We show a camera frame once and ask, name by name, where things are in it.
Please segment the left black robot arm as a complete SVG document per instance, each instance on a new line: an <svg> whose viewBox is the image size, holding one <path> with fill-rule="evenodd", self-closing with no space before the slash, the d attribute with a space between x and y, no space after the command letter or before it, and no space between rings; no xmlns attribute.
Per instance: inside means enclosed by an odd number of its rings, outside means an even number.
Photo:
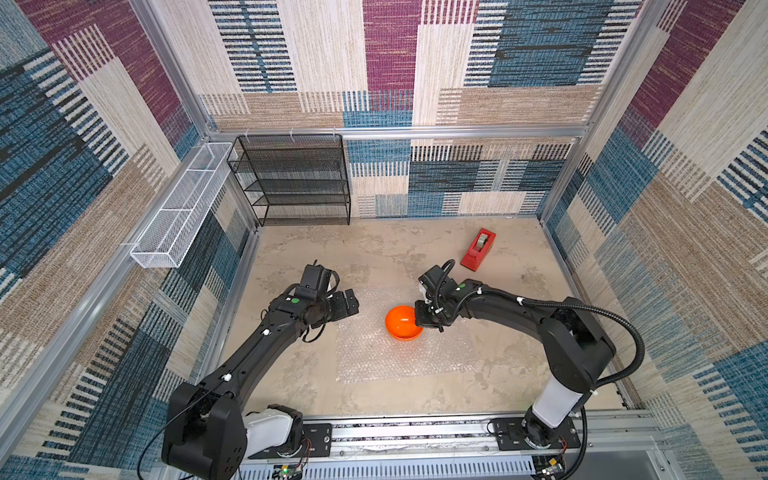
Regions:
<svg viewBox="0 0 768 480"><path fill-rule="evenodd" d="M354 291L325 294L312 301L284 293L273 299L258 328L221 366L193 385L183 383L169 400L163 432L163 463L202 479L230 479L247 458L265 450L285 456L301 451L303 415L271 404L254 415L245 404L279 356L316 323L359 312Z"/></svg>

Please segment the clear bubble wrap sheet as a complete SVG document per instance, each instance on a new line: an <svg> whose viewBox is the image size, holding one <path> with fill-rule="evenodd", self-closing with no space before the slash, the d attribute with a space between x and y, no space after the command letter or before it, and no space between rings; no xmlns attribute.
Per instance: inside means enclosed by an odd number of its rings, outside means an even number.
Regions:
<svg viewBox="0 0 768 480"><path fill-rule="evenodd" d="M455 322L439 332L426 329L413 340L397 340L385 317L395 307L413 307L423 295L415 286L361 287L359 313L339 322L337 380L341 383L468 371L477 360L467 326Z"/></svg>

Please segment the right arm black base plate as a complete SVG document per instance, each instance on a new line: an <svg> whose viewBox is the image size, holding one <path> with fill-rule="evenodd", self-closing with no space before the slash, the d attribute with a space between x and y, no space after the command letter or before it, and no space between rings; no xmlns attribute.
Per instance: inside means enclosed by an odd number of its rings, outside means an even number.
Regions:
<svg viewBox="0 0 768 480"><path fill-rule="evenodd" d="M486 431L495 438L501 451L578 449L582 439L573 418L566 416L556 428L533 416L513 415L491 419Z"/></svg>

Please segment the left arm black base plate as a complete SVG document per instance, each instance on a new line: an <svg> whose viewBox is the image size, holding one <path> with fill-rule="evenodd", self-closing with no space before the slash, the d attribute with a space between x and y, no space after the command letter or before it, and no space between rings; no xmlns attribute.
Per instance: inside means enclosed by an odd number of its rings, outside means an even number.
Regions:
<svg viewBox="0 0 768 480"><path fill-rule="evenodd" d="M286 445L264 449L249 456L248 459L326 458L331 454L332 435L331 423L304 424L297 440L290 437Z"/></svg>

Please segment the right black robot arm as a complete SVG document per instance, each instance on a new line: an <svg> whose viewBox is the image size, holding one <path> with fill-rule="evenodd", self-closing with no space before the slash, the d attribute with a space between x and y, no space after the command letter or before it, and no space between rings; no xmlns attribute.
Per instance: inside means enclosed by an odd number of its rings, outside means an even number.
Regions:
<svg viewBox="0 0 768 480"><path fill-rule="evenodd" d="M575 408L584 405L613 359L616 348L595 316L577 299L552 306L477 281L439 287L421 279L424 298L415 304L416 324L443 330L459 318L487 320L541 342L550 379L521 422L525 440L547 448Z"/></svg>

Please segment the orange plastic bowl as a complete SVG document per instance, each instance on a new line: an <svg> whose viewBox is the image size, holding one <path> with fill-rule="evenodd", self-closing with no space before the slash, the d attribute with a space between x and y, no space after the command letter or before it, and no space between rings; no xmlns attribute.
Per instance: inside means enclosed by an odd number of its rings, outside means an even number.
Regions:
<svg viewBox="0 0 768 480"><path fill-rule="evenodd" d="M412 306L396 306L385 317L387 332L396 340L411 341L418 338L423 328L416 323L415 309Z"/></svg>

